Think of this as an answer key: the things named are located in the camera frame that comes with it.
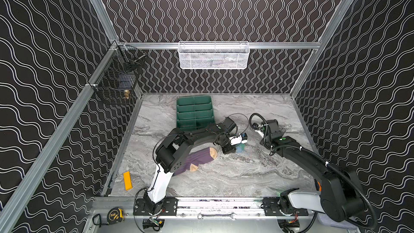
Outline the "purple striped sock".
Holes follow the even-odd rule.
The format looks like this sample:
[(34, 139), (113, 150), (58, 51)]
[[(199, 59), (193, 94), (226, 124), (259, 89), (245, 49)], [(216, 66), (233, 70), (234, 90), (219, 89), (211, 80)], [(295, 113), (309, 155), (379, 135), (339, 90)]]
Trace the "purple striped sock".
[(179, 169), (175, 171), (173, 176), (183, 174), (184, 172), (194, 172), (198, 170), (200, 165), (204, 165), (214, 161), (217, 158), (217, 150), (213, 147), (204, 148), (202, 150), (190, 153), (185, 162)]

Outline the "blue orange striped sock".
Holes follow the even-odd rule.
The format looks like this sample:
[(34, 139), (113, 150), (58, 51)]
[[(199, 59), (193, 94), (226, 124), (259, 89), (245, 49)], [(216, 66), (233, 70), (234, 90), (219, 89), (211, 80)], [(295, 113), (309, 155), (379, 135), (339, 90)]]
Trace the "blue orange striped sock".
[(236, 145), (236, 153), (242, 153), (245, 150), (245, 144), (239, 143)]

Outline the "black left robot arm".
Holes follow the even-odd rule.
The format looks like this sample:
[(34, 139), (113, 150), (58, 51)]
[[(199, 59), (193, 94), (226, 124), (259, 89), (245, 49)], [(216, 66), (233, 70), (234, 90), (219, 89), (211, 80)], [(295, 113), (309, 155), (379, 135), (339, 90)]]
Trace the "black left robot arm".
[(157, 143), (153, 152), (155, 174), (149, 189), (143, 194), (149, 214), (155, 215), (162, 210), (168, 184), (173, 174), (184, 165), (191, 150), (205, 143), (233, 149), (231, 133), (236, 127), (236, 123), (226, 117), (221, 123), (194, 131), (175, 128), (161, 143)]

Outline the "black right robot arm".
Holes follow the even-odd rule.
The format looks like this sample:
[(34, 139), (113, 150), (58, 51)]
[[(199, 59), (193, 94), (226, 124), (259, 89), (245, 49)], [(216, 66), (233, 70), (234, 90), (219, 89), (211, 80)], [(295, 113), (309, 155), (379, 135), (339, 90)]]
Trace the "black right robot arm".
[(356, 171), (332, 165), (292, 137), (284, 136), (276, 120), (249, 125), (261, 135), (260, 143), (271, 156), (278, 154), (294, 162), (315, 179), (313, 192), (292, 188), (280, 194), (278, 208), (282, 214), (289, 216), (299, 209), (307, 209), (358, 228), (373, 230), (377, 227), (376, 212), (362, 190)]

